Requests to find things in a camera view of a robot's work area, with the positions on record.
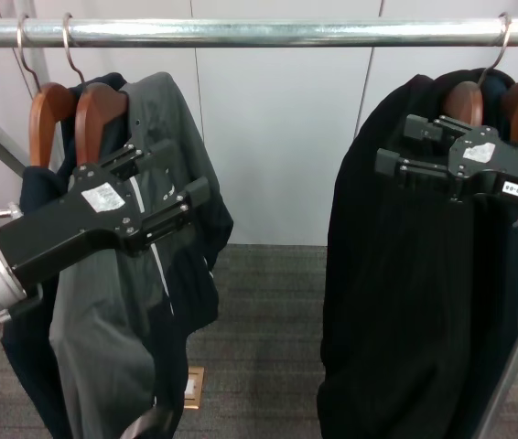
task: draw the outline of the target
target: black coat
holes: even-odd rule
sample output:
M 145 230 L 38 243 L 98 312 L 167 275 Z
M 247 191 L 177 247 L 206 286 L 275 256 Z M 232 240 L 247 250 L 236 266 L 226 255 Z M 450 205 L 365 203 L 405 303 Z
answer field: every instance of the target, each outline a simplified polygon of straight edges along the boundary
M 414 77 L 379 104 L 344 157 L 329 225 L 325 439 L 471 437 L 501 375 L 517 336 L 518 208 L 454 203 L 374 172 L 379 148 L 445 164 L 446 150 L 403 138 L 405 117 L 437 118 L 448 92 L 481 72 Z

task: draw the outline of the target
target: jacket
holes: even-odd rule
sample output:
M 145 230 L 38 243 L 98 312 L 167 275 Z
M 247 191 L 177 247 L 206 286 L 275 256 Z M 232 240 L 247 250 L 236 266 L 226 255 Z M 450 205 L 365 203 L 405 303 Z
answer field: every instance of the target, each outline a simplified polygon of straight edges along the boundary
M 188 381 L 186 337 L 218 315 L 210 270 L 232 230 L 218 178 L 178 86 L 167 73 L 126 84 L 127 142 L 144 153 L 170 147 L 175 160 L 132 177 L 141 212 L 158 211 L 198 177 L 210 201 L 180 232 L 131 258 L 109 250 L 64 270 L 49 333 L 75 438 L 120 437 L 151 408 L 173 412 L 171 437 Z
M 517 209 L 403 190 L 374 172 L 379 148 L 445 164 L 446 149 L 403 137 L 405 117 L 437 118 L 448 92 L 481 72 L 412 78 L 342 161 L 320 351 L 324 439 L 470 438 L 501 375 L 517 335 Z
M 87 83 L 92 82 L 105 83 L 115 90 L 126 84 L 119 73 L 111 73 Z M 82 87 L 74 87 L 70 91 L 78 100 Z M 19 200 L 24 214 L 40 209 L 67 192 L 71 171 L 76 166 L 74 121 L 75 116 L 71 116 L 61 123 L 65 159 L 57 173 L 39 166 L 25 169 Z M 107 138 L 122 138 L 119 145 L 106 142 L 109 148 L 115 149 L 123 144 L 123 136 L 126 138 L 123 132 L 126 132 L 123 121 L 116 121 L 106 127 Z M 49 433 L 55 439 L 70 439 L 71 431 L 59 382 L 58 363 L 49 344 L 49 326 L 58 289 L 58 276 L 47 280 L 42 286 L 43 302 L 5 323 L 1 344 L 13 371 Z

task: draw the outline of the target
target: clothes rack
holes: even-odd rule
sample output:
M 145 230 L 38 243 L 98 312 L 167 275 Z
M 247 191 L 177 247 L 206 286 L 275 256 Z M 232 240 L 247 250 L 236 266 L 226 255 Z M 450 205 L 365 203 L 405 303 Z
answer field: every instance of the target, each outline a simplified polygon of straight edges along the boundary
M 62 48 L 61 19 L 28 19 L 23 46 Z M 77 48 L 309 48 L 501 46 L 499 18 L 465 20 L 202 20 L 72 19 L 70 41 Z M 509 46 L 518 46 L 518 18 L 509 28 Z M 0 48 L 16 48 L 16 19 L 0 19 Z M 3 133 L 0 160 L 19 175 L 28 161 L 17 158 Z M 493 394 L 476 438 L 485 439 L 518 372 L 518 341 Z
M 61 48 L 62 20 L 25 21 L 24 46 Z M 499 18 L 467 20 L 70 20 L 80 48 L 500 46 Z M 16 47 L 17 20 L 0 19 L 0 48 Z M 518 46 L 518 18 L 510 25 Z

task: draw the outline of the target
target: gray carpet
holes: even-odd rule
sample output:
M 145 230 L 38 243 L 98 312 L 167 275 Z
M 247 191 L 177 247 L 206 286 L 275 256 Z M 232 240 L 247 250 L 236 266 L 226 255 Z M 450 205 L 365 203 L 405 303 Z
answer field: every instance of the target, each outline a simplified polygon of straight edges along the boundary
M 230 246 L 215 271 L 221 316 L 192 336 L 189 361 L 206 369 L 201 408 L 177 439 L 319 438 L 315 395 L 325 250 Z M 49 435 L 0 347 L 0 439 Z M 518 439 L 518 379 L 492 439 Z

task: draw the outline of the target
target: metal rail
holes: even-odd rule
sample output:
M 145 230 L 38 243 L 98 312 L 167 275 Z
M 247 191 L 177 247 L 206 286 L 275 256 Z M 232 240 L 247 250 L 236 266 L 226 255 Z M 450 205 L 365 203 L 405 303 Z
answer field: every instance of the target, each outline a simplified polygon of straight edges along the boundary
M 25 21 L 26 47 L 61 48 L 62 20 Z M 0 48 L 16 47 L 15 19 L 0 19 Z M 70 20 L 81 48 L 500 46 L 499 18 L 470 20 Z M 510 26 L 518 46 L 518 18 Z

